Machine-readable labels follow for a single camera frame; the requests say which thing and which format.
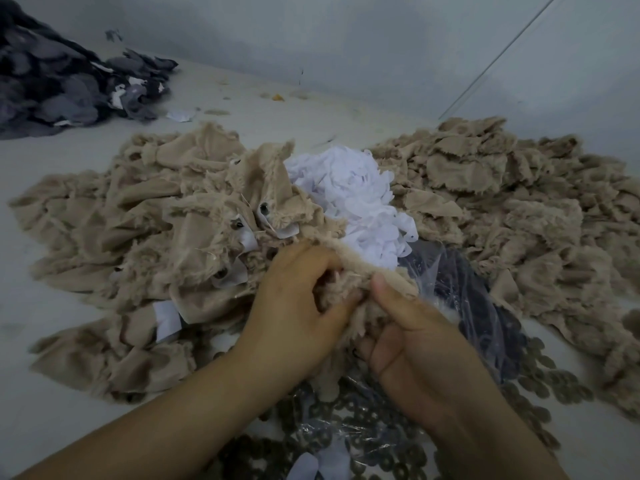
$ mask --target forearm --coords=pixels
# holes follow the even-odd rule
[[[568,480],[556,459],[507,403],[475,417],[452,417],[434,439],[456,479]]]
[[[243,366],[233,354],[220,357],[18,478],[171,480],[196,473],[271,405],[259,378]]]

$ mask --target gray fabric pile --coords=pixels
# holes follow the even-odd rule
[[[154,120],[149,104],[168,92],[177,65],[133,50],[103,62],[0,0],[0,139],[52,135],[112,114]]]

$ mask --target white table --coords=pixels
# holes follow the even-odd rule
[[[87,44],[100,55],[118,51],[114,44]],[[435,122],[391,114],[361,102],[309,93],[291,96],[298,88],[180,61],[180,72],[169,82],[168,110],[201,111],[189,123],[161,118],[149,125],[113,119],[93,128],[70,129],[53,137],[0,141],[4,166],[0,200],[6,202],[49,173],[105,170],[119,145],[134,132],[189,131],[199,121],[217,120],[238,131],[254,148],[265,141],[296,139],[296,152],[320,152],[327,141],[363,148]],[[279,93],[284,102],[264,94]],[[208,116],[222,109],[228,116]],[[77,298],[32,281],[28,265],[43,249],[23,235],[6,206],[0,206],[0,465],[14,475],[95,428],[117,418],[130,406],[106,404],[62,387],[28,371],[26,350],[36,339],[63,328],[94,320],[100,312]],[[546,354],[558,367],[574,371],[588,385],[597,382],[597,364],[576,352],[558,336],[528,321],[524,328],[546,343]],[[558,458],[572,478],[616,480],[640,472],[640,425],[604,403],[562,406],[553,399],[529,398],[552,412],[548,429],[563,445]],[[429,477],[435,464],[429,460]]]

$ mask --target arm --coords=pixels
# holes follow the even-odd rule
[[[340,268],[327,249],[285,248],[265,275],[231,352],[17,478],[170,480],[197,473],[329,354],[361,296],[320,315],[312,290],[327,270]]]
[[[364,339],[360,352],[389,397],[433,438],[454,478],[568,480],[439,311],[402,297],[381,275],[371,291],[394,323]]]

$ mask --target pile of beige fabric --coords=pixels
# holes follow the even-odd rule
[[[393,170],[392,204],[414,217],[422,239],[460,248],[491,282],[496,303],[601,357],[604,388],[638,413],[640,342],[614,295],[640,289],[640,181],[620,161],[583,155],[575,136],[518,141],[503,124],[453,118],[371,151]],[[345,272],[318,290],[322,307],[366,288],[376,268],[340,242],[343,222],[290,184],[282,162],[292,151],[292,142],[246,150],[213,123],[183,135],[135,135],[107,172],[48,176],[10,202],[21,229],[49,249],[34,278],[107,310],[100,321],[41,339],[34,370],[117,401],[174,386],[211,358],[198,359],[210,336],[246,317],[274,248],[299,237],[344,259]],[[297,236],[277,237],[293,224]],[[243,248],[245,225],[257,249]],[[248,281],[216,286],[238,261]],[[404,270],[384,272],[416,295]],[[156,342],[156,300],[172,300],[189,325],[173,341]],[[350,340],[365,322],[384,319],[370,301],[356,311],[312,380],[321,396],[335,395]]]

